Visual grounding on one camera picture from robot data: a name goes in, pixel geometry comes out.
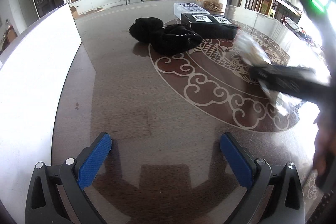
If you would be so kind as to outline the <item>person's right hand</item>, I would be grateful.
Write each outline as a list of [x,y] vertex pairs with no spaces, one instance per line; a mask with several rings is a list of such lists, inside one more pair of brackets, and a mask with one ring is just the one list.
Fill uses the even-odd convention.
[[326,111],[321,111],[314,123],[318,127],[315,137],[315,153],[313,157],[313,168],[319,176],[326,170],[326,157],[330,152],[335,156],[335,124]]

